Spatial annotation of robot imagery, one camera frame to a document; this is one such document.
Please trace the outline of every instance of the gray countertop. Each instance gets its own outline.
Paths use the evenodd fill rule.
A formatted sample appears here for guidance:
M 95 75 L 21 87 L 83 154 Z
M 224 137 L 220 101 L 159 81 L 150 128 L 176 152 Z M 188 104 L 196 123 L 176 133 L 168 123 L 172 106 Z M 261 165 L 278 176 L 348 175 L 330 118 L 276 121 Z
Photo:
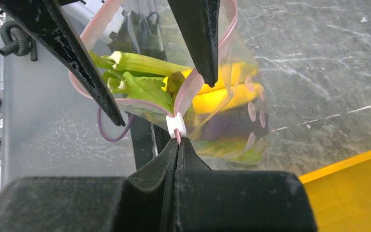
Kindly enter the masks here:
M 260 65 L 275 130 L 267 156 L 252 169 L 304 174 L 370 150 L 371 0 L 238 4 L 238 29 Z M 96 104 L 74 91 L 66 69 L 42 47 L 39 53 L 33 67 L 28 58 L 5 64 L 4 180 L 25 173 L 131 174 L 130 136 L 104 141 Z M 170 55 L 173 61 L 178 50 Z M 110 123 L 112 130 L 120 132 Z M 69 155 L 61 157 L 65 151 Z
M 238 4 L 275 130 L 254 170 L 304 174 L 370 150 L 371 0 Z

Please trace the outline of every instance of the transparent plastic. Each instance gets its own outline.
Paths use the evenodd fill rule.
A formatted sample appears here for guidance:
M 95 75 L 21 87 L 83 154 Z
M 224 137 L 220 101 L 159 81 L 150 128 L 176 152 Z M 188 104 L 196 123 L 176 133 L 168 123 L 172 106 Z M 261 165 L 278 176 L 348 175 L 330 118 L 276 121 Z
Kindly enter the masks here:
M 122 1 L 106 1 L 90 21 L 81 35 L 88 50 L 101 41 L 106 28 L 113 28 L 113 24 L 116 24 L 115 20 L 112 20 L 115 14 L 123 14 L 126 21 L 133 20 L 130 15 L 132 12 L 121 10 L 121 3 Z M 179 70 L 182 71 L 185 81 L 177 93 L 171 111 L 156 103 L 139 99 L 119 97 L 115 99 L 117 104 L 122 109 L 164 129 L 167 129 L 167 115 L 173 117 L 181 113 L 186 116 L 187 111 L 193 110 L 193 113 L 188 114 L 192 119 L 185 120 L 187 135 L 182 136 L 191 139 L 198 155 L 246 165 L 258 163 L 268 145 L 270 119 L 257 63 L 236 30 L 238 21 L 236 1 L 221 1 L 219 78 L 214 88 L 204 84 L 202 76 L 192 68 L 191 57 L 167 6 L 157 6 L 157 13 L 138 14 L 134 18 L 144 22 L 139 25 L 147 32 L 143 32 L 146 34 L 145 37 L 154 38 L 154 40 L 148 38 L 148 41 L 153 43 L 138 45 L 142 38 L 139 38 L 138 33 L 137 36 L 133 36 L 136 34 L 136 27 L 130 27 L 125 23 L 115 25 L 117 31 L 110 34 L 110 38 L 115 38 L 114 42 L 103 42 L 109 43 L 110 47 L 113 47 L 113 43 L 120 45 L 127 43 L 131 50 L 145 55 L 147 55 L 145 48 L 148 46 L 154 49 L 160 46 L 161 50 L 165 48 L 169 62 L 190 67 L 189 70 Z M 153 30 L 157 26 L 161 27 L 161 34 L 157 34 L 158 30 Z M 116 36 L 121 30 L 127 30 L 131 39 L 127 40 L 123 33 L 120 33 L 120 37 Z M 70 78 L 79 93 L 91 98 L 71 73 Z

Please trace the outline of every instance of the gray marble surface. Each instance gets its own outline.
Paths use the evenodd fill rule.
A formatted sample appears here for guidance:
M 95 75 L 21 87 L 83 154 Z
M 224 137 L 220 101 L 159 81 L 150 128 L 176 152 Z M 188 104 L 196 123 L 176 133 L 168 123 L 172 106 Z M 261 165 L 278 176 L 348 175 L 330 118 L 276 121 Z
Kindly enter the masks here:
M 371 0 L 238 5 L 275 130 L 253 169 L 304 174 L 370 150 Z

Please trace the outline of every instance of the green vegetable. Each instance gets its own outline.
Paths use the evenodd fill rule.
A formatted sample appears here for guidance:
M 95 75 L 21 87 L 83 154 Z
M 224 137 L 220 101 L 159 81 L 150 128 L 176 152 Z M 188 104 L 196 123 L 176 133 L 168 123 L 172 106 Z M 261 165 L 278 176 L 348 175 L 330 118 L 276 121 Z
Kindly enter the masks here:
M 185 80 L 186 78 L 181 72 L 175 72 L 167 78 L 167 92 L 170 93 L 173 102 L 175 102 L 178 91 Z M 186 125 L 194 125 L 194 118 L 195 112 L 193 105 L 191 104 L 190 108 L 183 115 L 184 123 Z
M 118 79 L 118 80 L 123 80 L 123 77 L 119 73 L 117 73 L 116 71 L 114 71 L 114 70 L 106 70 L 103 73 L 102 77 L 103 77 L 104 82 L 106 82 L 106 83 L 107 83 L 107 81 L 110 78 L 112 78 L 112 79 Z
M 113 60 L 115 62 L 113 68 L 118 71 L 127 70 L 168 76 L 177 71 L 190 70 L 190 68 L 187 66 L 173 64 L 160 59 L 134 53 L 123 53 L 115 51 L 111 56 L 102 56 L 101 58 L 103 59 L 101 60 L 101 64 L 104 66 L 105 63 L 109 64 L 109 62 Z
M 113 65 L 115 64 L 113 60 L 102 58 L 92 51 L 89 51 L 89 54 L 97 67 L 102 68 L 102 69 L 107 69 L 107 70 L 113 69 Z
M 143 73 L 143 72 L 128 71 L 128 70 L 117 71 L 115 69 L 113 69 L 113 71 L 120 74 L 120 76 L 122 76 L 125 72 L 130 72 L 131 75 L 133 75 L 135 77 L 165 77 L 163 75 L 154 74 L 154 73 L 146 73 L 146 72 Z
M 124 81 L 122 80 L 109 78 L 106 85 L 111 93 L 128 93 L 128 88 L 125 85 L 123 85 L 123 87 L 120 86 L 122 82 L 124 84 Z
M 173 114 L 174 103 L 168 92 L 161 89 L 164 83 L 156 78 L 136 78 L 129 72 L 123 74 L 128 86 L 128 98 L 150 101 L 168 110 Z

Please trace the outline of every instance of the white bag slider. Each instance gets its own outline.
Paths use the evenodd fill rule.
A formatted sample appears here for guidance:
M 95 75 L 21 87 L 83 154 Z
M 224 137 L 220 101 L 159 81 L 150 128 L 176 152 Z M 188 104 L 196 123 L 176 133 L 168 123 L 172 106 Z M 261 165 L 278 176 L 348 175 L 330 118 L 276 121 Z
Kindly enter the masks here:
M 166 116 L 167 130 L 169 131 L 170 137 L 176 139 L 175 130 L 178 130 L 181 136 L 187 135 L 186 126 L 184 125 L 183 116 L 180 112 L 175 117 Z

